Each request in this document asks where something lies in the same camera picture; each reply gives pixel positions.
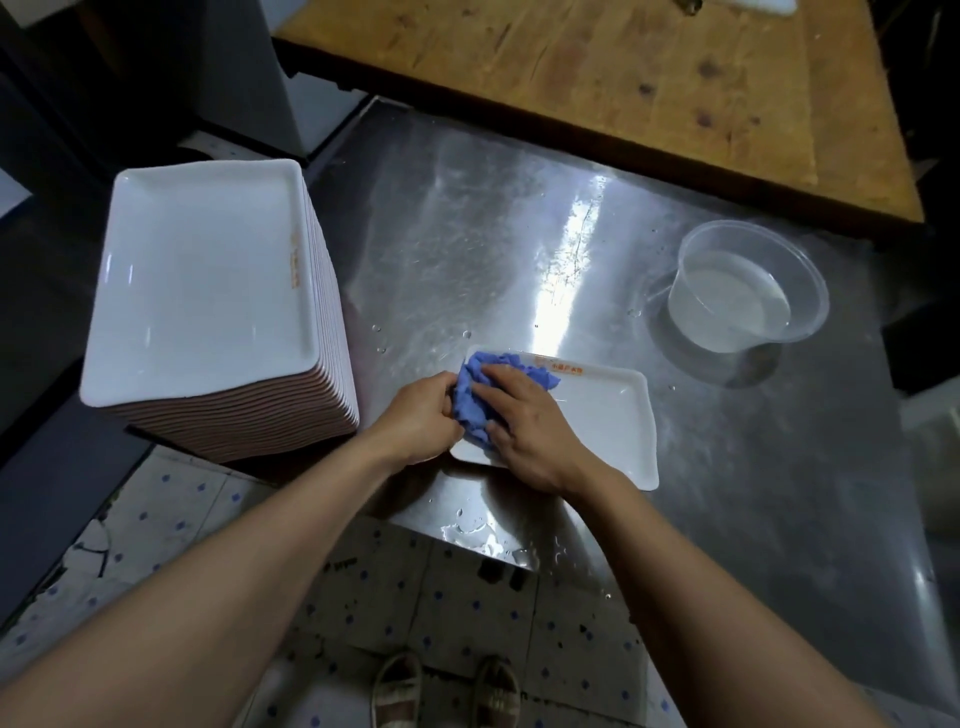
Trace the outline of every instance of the rag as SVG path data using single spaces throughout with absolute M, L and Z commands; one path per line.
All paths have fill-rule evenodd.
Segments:
M 475 396 L 470 385 L 478 381 L 491 387 L 500 389 L 502 387 L 480 370 L 484 364 L 509 364 L 547 390 L 560 384 L 560 379 L 547 372 L 544 367 L 521 364 L 519 354 L 515 353 L 477 352 L 465 361 L 460 368 L 460 374 L 457 375 L 457 384 L 453 388 L 453 418 L 464 427 L 469 439 L 488 449 L 491 447 L 491 442 L 490 435 L 487 434 L 487 422 L 493 419 L 503 423 L 503 418 L 486 402 Z

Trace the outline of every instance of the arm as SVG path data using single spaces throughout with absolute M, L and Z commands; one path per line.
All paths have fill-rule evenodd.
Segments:
M 326 555 L 391 474 L 449 449 L 443 373 L 110 605 L 0 692 L 0 725 L 229 725 Z
M 521 480 L 583 517 L 688 725 L 883 728 L 843 675 L 587 450 L 547 392 L 510 367 L 484 371 L 506 390 L 474 385 L 510 427 L 491 423 L 492 440 Z

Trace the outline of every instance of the foot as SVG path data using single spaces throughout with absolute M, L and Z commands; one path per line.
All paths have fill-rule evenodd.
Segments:
M 499 657 L 480 663 L 473 689 L 471 728 L 516 728 L 520 723 L 520 684 Z
M 373 681 L 371 726 L 417 728 L 423 668 L 413 652 L 401 652 L 387 660 Z

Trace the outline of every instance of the plastic container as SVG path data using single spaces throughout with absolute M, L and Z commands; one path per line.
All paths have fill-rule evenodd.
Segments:
M 731 353 L 805 339 L 830 303 L 824 277 L 800 248 L 759 225 L 718 220 L 681 243 L 667 307 L 694 344 Z

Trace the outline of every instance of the metal countertop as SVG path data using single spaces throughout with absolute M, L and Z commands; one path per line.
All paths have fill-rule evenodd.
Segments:
M 856 682 L 953 710 L 953 670 L 869 244 L 391 105 L 311 195 L 341 285 L 361 426 L 470 344 L 649 381 L 660 511 Z M 806 341 L 696 350 L 663 307 L 684 234 L 749 219 L 801 245 L 830 293 Z M 401 475 L 390 520 L 616 595 L 579 517 L 449 456 Z

